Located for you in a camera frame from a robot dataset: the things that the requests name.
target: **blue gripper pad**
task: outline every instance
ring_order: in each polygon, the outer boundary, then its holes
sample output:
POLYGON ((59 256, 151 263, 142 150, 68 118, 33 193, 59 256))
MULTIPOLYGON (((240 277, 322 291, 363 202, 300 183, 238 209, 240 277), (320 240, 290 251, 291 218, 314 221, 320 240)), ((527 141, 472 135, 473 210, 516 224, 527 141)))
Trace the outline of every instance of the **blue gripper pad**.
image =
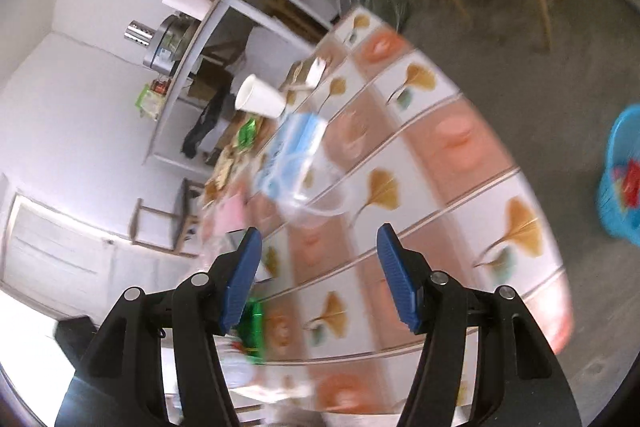
POLYGON ((386 283, 393 295, 400 320, 404 322, 412 333, 416 333, 420 327, 420 316, 417 310, 417 292, 419 289, 415 277, 411 277, 408 268, 404 264, 404 253, 415 253, 405 250, 400 240, 389 223, 385 223, 378 229, 378 258, 385 272, 386 283))
POLYGON ((247 230, 238 246, 240 260, 236 264, 233 275, 228 280, 222 299, 223 308, 220 325, 225 333, 240 322, 244 304, 254 282, 255 271, 262 256, 262 236, 257 229, 247 230))

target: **green wrapper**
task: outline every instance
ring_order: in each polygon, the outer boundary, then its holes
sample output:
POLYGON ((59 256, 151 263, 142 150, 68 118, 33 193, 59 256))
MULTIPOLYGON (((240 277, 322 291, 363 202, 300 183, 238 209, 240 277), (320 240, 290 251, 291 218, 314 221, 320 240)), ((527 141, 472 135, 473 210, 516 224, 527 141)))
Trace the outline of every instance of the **green wrapper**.
POLYGON ((238 130, 238 149, 241 151, 251 149, 254 146, 255 136, 257 132, 257 124, 255 118, 250 118, 238 130))

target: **metal screw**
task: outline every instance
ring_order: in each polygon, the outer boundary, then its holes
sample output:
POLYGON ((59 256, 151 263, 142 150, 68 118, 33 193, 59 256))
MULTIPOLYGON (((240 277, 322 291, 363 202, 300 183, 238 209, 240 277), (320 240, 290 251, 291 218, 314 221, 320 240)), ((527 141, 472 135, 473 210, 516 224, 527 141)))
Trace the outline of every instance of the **metal screw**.
POLYGON ((431 282, 443 286, 449 282, 449 276, 444 272, 433 272, 431 274, 431 282))
POLYGON ((516 290, 511 286, 500 286, 498 293, 500 294, 500 297, 509 301, 516 296, 516 290))
POLYGON ((133 287, 124 292, 124 298, 127 299, 127 301, 134 301, 138 297, 140 297, 140 288, 133 287))
POLYGON ((191 277, 191 284, 194 286, 204 286, 209 282, 209 276, 206 273, 196 273, 191 277))

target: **concrete floor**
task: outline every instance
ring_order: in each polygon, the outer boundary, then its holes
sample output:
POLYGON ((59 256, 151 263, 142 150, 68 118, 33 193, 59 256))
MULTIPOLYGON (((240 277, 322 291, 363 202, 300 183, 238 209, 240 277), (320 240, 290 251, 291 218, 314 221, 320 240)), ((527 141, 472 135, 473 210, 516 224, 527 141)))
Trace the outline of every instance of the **concrete floor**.
POLYGON ((640 100, 640 13, 625 0, 550 0, 542 49, 534 0, 412 0, 404 27, 513 153, 556 234, 575 331, 559 355, 583 422, 606 404, 640 349, 640 249, 608 237, 594 207, 609 130, 640 100))

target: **blue basket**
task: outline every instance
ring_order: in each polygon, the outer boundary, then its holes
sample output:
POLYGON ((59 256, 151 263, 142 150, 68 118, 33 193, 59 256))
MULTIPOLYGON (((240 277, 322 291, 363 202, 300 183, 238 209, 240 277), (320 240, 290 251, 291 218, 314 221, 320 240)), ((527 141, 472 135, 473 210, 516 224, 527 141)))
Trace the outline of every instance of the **blue basket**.
POLYGON ((614 187, 613 169, 626 166, 631 158, 640 161, 640 104, 627 107, 613 124, 596 202, 609 235, 624 237, 640 247, 640 209, 623 210, 614 187))

